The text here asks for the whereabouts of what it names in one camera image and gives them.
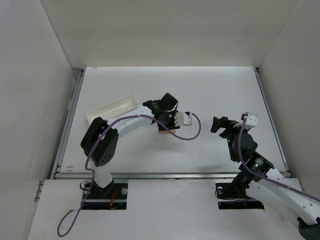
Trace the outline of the white plastic tray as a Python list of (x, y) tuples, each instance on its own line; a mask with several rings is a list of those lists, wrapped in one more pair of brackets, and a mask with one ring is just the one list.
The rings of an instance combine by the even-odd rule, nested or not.
[(139, 103), (133, 94), (88, 111), (85, 116), (90, 125), (94, 119), (101, 117), (103, 120), (112, 119), (130, 112), (139, 107)]

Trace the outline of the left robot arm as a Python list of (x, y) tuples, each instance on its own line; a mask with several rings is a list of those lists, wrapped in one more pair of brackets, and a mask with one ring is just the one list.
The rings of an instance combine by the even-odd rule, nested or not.
[(106, 106), (105, 112), (91, 111), (91, 122), (80, 146), (87, 157), (85, 169), (92, 172), (90, 194), (105, 198), (115, 189), (109, 167), (116, 153), (118, 140), (141, 127), (157, 124), (158, 131), (170, 134), (182, 124), (178, 100), (166, 93), (161, 99), (147, 100), (142, 105), (130, 106), (125, 99)]

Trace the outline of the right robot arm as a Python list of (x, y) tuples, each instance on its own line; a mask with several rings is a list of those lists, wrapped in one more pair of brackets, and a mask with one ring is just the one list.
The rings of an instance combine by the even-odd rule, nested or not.
[(305, 240), (318, 240), (320, 200), (296, 187), (257, 152), (258, 144), (249, 133), (257, 123), (257, 114), (251, 112), (243, 113), (240, 122), (213, 117), (210, 131), (223, 129), (219, 136), (227, 141), (231, 161), (239, 164), (231, 182), (215, 185), (219, 207), (262, 203), (290, 221)]

